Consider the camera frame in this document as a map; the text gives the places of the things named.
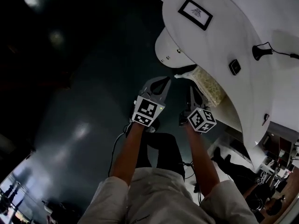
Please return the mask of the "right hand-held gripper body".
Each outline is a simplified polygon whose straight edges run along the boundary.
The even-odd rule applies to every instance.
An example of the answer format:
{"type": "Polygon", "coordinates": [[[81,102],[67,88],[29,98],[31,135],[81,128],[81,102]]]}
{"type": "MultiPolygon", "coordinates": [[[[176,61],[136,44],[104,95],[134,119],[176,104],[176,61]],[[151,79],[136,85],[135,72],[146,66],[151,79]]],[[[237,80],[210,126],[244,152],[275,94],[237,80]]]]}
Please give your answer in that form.
{"type": "Polygon", "coordinates": [[[216,120],[209,110],[195,106],[182,111],[179,115],[179,126],[189,123],[196,132],[207,133],[215,125],[216,120]]]}

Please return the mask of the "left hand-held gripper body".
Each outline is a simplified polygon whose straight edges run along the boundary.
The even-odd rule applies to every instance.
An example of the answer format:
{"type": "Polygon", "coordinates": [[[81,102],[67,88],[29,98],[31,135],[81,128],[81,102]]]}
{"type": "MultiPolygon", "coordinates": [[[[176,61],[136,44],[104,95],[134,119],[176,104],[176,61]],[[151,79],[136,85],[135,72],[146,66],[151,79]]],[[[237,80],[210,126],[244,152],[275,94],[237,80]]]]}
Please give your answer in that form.
{"type": "Polygon", "coordinates": [[[135,101],[132,121],[143,126],[150,126],[165,109],[165,103],[159,104],[153,94],[138,94],[135,101]]]}

